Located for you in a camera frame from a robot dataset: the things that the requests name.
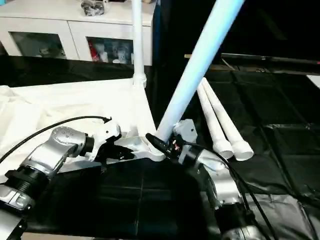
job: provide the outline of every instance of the red item in cabinet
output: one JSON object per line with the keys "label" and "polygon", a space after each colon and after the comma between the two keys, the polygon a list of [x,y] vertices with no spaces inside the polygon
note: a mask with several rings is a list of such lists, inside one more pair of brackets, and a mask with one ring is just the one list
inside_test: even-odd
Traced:
{"label": "red item in cabinet", "polygon": [[92,57],[92,61],[93,62],[98,62],[99,61],[99,56],[98,56],[98,53],[95,49],[95,47],[92,45],[92,43],[89,41],[88,42],[89,44],[89,49],[90,49],[90,54],[91,54],[91,57]]}

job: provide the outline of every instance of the cable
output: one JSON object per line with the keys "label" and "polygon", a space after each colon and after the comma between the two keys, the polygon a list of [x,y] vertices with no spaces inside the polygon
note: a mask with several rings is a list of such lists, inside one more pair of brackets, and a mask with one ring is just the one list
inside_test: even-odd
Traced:
{"label": "cable", "polygon": [[[264,210],[262,209],[260,203],[258,202],[255,194],[252,192],[252,190],[250,189],[250,187],[248,186],[248,184],[246,183],[246,181],[245,181],[245,180],[239,175],[239,173],[229,164],[229,162],[228,162],[226,159],[224,159],[219,153],[211,150],[211,149],[208,148],[208,147],[205,147],[205,146],[202,146],[202,145],[200,145],[200,144],[193,143],[193,142],[187,142],[187,141],[183,141],[183,143],[184,143],[185,145],[190,145],[190,146],[194,146],[194,147],[198,147],[198,148],[202,148],[202,149],[204,149],[204,150],[207,150],[207,151],[209,151],[209,152],[217,155],[217,156],[224,162],[224,164],[229,168],[229,170],[230,170],[231,173],[234,175],[234,177],[237,178],[237,179],[242,183],[242,185],[246,188],[246,190],[247,190],[248,193],[250,194],[250,196],[251,196],[254,204],[255,204],[256,207],[258,208],[258,210],[259,210],[259,212],[260,212],[263,220],[265,221],[265,224],[266,224],[267,227],[269,228],[269,230],[270,230],[273,238],[274,238],[275,240],[279,240],[279,238],[277,237],[277,234],[276,234],[274,228],[272,227],[270,221],[268,220],[268,217],[266,216]],[[247,201],[246,196],[245,196],[244,193],[243,193],[243,196],[242,196],[242,197],[243,197],[243,201],[244,201],[244,204],[245,204],[246,208],[249,207],[249,203],[248,203],[248,201]]]}
{"label": "cable", "polygon": [[109,122],[111,119],[109,118],[106,118],[104,116],[77,116],[77,117],[73,117],[73,118],[69,118],[69,119],[66,119],[66,120],[63,120],[63,121],[59,121],[55,124],[52,124],[50,126],[47,126],[33,134],[31,134],[30,136],[28,136],[27,138],[23,139],[21,142],[19,142],[17,145],[15,145],[13,148],[11,148],[8,152],[6,152],[1,158],[0,158],[0,164],[10,155],[12,154],[15,150],[17,150],[21,145],[25,144],[26,142],[28,142],[30,139],[34,138],[35,136],[49,130],[49,129],[52,129],[56,126],[59,126],[61,124],[65,124],[65,123],[68,123],[68,122],[71,122],[71,121],[75,121],[75,120],[79,120],[79,119],[101,119],[104,121],[104,123],[107,123]]}

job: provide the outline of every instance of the white pole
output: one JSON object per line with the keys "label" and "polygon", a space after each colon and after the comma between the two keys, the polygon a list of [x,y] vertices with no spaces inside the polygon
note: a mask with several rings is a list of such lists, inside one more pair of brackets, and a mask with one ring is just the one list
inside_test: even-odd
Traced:
{"label": "white pole", "polygon": [[201,83],[199,84],[196,91],[198,93],[206,124],[208,125],[209,132],[213,141],[213,150],[225,159],[231,158],[234,155],[234,151],[232,150],[230,142],[226,140],[225,134],[221,129],[216,114]]}
{"label": "white pole", "polygon": [[225,39],[245,0],[217,0],[202,30],[157,129],[156,136],[167,142]]}
{"label": "white pole", "polygon": [[221,102],[219,101],[217,95],[211,88],[206,78],[203,78],[202,84],[214,110],[214,113],[219,119],[223,131],[232,145],[235,158],[238,161],[250,159],[254,155],[254,151],[250,147],[249,143],[244,141],[244,139],[240,135],[239,131],[232,122],[224,106],[222,106]]}
{"label": "white pole", "polygon": [[144,69],[144,53],[142,38],[142,3],[141,0],[132,0],[132,22],[133,22],[133,66],[134,82],[142,82],[147,86],[147,78]]}

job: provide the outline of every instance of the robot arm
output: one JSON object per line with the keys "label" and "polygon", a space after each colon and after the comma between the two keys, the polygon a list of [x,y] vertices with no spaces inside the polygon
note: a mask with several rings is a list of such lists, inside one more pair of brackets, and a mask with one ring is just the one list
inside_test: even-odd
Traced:
{"label": "robot arm", "polygon": [[168,144],[149,133],[146,138],[173,163],[195,169],[196,180],[205,186],[221,239],[265,239],[248,214],[238,186],[224,162],[208,150],[184,145],[184,141],[194,142],[197,137],[193,122],[188,119],[180,121],[173,128],[173,135]]}
{"label": "robot arm", "polygon": [[113,142],[120,136],[120,128],[113,121],[105,123],[93,137],[70,127],[55,128],[17,170],[5,174],[8,179],[0,184],[0,239],[20,239],[27,228],[24,216],[35,206],[67,157],[86,156],[92,161],[107,140]]}

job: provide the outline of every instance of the black table surface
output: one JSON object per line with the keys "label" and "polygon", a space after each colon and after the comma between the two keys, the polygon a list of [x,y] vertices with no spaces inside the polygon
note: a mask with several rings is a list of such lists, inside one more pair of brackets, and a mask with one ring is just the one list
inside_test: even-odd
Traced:
{"label": "black table surface", "polygon": [[[32,57],[0,57],[0,63],[0,85],[10,87],[133,75],[133,67],[122,64]],[[183,69],[182,63],[145,68],[145,91],[156,126]],[[251,159],[231,164],[256,193],[280,239],[319,239],[320,90],[301,75],[208,71],[206,77],[255,152]],[[183,119],[193,119],[197,143],[212,146],[197,95]],[[28,231],[123,239],[219,239],[196,181],[167,160],[150,159],[113,164],[104,172],[91,168],[59,174],[29,217]]]}

